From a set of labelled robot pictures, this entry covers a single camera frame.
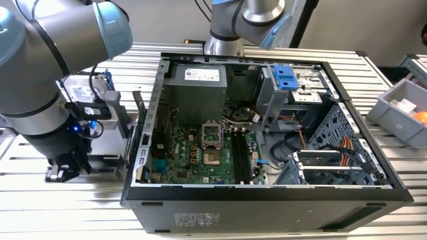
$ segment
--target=power supply label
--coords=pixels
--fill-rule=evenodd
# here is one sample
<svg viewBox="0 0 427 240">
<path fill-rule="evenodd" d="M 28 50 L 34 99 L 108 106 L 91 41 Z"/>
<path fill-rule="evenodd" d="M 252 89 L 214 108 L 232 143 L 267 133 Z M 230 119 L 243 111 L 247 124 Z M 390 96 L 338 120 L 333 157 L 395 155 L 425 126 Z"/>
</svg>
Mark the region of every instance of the power supply label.
<svg viewBox="0 0 427 240">
<path fill-rule="evenodd" d="M 175 212 L 178 227 L 215 227 L 220 221 L 220 213 L 214 212 Z"/>
<path fill-rule="evenodd" d="M 186 69 L 186 80 L 192 81 L 220 81 L 220 70 L 218 69 L 199 69 L 187 68 Z"/>
</svg>

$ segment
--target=green circuit board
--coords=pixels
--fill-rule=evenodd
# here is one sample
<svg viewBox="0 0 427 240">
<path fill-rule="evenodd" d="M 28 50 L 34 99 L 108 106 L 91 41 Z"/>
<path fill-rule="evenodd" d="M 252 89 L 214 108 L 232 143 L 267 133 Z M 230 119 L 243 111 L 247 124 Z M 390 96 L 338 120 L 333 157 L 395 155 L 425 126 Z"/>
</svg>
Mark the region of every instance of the green circuit board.
<svg viewBox="0 0 427 240">
<path fill-rule="evenodd" d="M 212 138 L 216 134 L 214 130 L 212 128 L 212 133 L 206 134 Z M 160 181 L 163 184 L 236 184 L 231 134 L 231 130 L 224 131 L 220 150 L 215 148 L 202 149 L 202 129 L 176 127 L 172 130 L 166 174 L 155 182 Z M 248 144 L 248 161 L 252 166 L 252 152 L 258 152 L 259 155 L 254 132 L 246 134 L 246 140 Z M 212 151 L 219 153 L 219 161 L 208 162 L 204 159 L 204 154 L 210 154 Z M 252 181 L 254 184 L 264 184 L 262 167 L 259 168 L 259 176 L 254 177 Z"/>
</svg>

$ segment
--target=orange object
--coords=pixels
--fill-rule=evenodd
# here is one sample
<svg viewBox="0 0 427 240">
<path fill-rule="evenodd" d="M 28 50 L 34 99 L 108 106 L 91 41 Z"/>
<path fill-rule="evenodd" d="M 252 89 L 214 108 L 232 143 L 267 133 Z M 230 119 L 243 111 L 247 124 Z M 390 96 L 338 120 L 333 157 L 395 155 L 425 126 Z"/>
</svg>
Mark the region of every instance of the orange object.
<svg viewBox="0 0 427 240">
<path fill-rule="evenodd" d="M 414 115 L 414 118 L 427 125 L 427 111 L 422 111 Z"/>
</svg>

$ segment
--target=white label sticker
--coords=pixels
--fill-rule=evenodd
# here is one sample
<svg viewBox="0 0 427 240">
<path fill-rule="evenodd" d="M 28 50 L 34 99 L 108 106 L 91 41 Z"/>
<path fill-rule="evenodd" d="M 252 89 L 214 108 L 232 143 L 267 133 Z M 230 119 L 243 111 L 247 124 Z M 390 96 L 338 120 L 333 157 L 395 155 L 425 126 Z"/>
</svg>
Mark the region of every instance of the white label sticker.
<svg viewBox="0 0 427 240">
<path fill-rule="evenodd" d="M 175 212 L 174 217 L 178 227 L 215 227 L 220 221 L 216 212 Z"/>
<path fill-rule="evenodd" d="M 186 80 L 192 81 L 220 81 L 220 70 L 218 69 L 199 69 L 188 68 L 186 69 Z"/>
<path fill-rule="evenodd" d="M 258 123 L 259 120 L 260 120 L 260 115 L 258 115 L 258 114 L 255 113 L 255 116 L 254 116 L 254 118 L 252 118 L 254 123 Z"/>
<path fill-rule="evenodd" d="M 71 88 L 71 92 L 74 93 L 72 100 L 84 102 L 84 103 L 92 103 L 92 92 L 90 88 L 78 86 Z"/>
</svg>

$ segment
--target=yellow wire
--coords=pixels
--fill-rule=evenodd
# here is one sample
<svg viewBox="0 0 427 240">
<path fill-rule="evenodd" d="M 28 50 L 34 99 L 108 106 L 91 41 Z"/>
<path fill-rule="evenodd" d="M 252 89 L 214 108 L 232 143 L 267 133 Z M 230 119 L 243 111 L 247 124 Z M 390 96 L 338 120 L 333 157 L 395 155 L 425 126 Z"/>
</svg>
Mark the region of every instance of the yellow wire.
<svg viewBox="0 0 427 240">
<path fill-rule="evenodd" d="M 299 133 L 299 138 L 300 138 L 302 149 L 306 149 L 306 142 L 304 142 L 303 132 L 302 132 L 300 128 L 298 128 L 298 133 Z"/>
</svg>

